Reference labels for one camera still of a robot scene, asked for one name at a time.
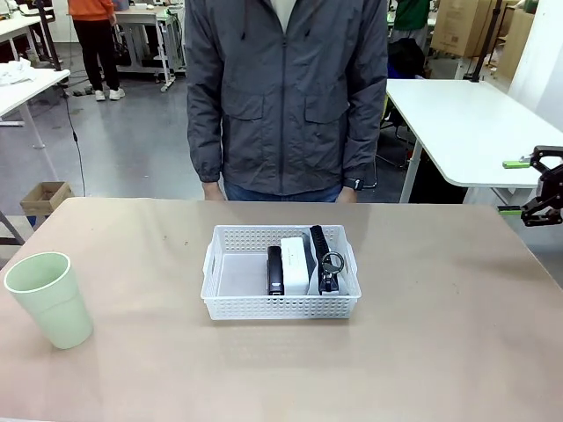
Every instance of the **person in orange shirt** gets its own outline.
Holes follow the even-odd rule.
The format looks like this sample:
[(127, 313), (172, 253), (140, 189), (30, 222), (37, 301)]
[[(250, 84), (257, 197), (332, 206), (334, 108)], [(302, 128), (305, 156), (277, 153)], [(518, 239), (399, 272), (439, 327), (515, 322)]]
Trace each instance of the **person in orange shirt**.
[(99, 74), (98, 57), (109, 87), (109, 99), (118, 100), (125, 97), (125, 92), (120, 88), (113, 57), (112, 26), (116, 24), (116, 17), (112, 0), (69, 0), (69, 15), (77, 31), (84, 67), (95, 90), (96, 101), (106, 99)]

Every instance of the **white shirt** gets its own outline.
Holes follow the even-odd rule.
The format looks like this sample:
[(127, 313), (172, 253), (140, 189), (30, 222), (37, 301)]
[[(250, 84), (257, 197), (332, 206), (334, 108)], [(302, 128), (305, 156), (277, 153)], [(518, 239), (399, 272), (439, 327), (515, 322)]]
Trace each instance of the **white shirt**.
[(296, 0), (271, 0), (271, 2), (280, 20), (281, 28), (283, 28), (285, 33), (288, 29), (289, 17), (296, 5)]

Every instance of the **white plastic basket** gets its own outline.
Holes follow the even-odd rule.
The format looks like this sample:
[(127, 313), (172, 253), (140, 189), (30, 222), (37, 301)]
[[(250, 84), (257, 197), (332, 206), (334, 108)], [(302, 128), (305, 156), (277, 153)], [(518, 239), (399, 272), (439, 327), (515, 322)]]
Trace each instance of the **white plastic basket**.
[(331, 251), (345, 266), (347, 295), (268, 296), (267, 247), (309, 234), (310, 226), (216, 226), (203, 265), (201, 299), (214, 320), (350, 318), (362, 296), (352, 247), (342, 226), (323, 226)]

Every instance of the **orange shirt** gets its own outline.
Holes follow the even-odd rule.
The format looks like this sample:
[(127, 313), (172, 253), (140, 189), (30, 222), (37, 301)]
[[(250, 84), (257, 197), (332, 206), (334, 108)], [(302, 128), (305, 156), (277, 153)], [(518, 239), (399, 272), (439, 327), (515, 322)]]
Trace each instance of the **orange shirt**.
[(74, 20), (106, 20), (112, 14), (112, 0), (69, 0), (69, 15)]

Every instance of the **plastic cup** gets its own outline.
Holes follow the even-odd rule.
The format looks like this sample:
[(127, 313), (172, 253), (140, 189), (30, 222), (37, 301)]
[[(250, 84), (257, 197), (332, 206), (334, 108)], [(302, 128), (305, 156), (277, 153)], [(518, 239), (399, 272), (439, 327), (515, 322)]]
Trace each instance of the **plastic cup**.
[(63, 253), (38, 253), (19, 261), (4, 276), (4, 286), (55, 347), (70, 349), (90, 337), (91, 317)]

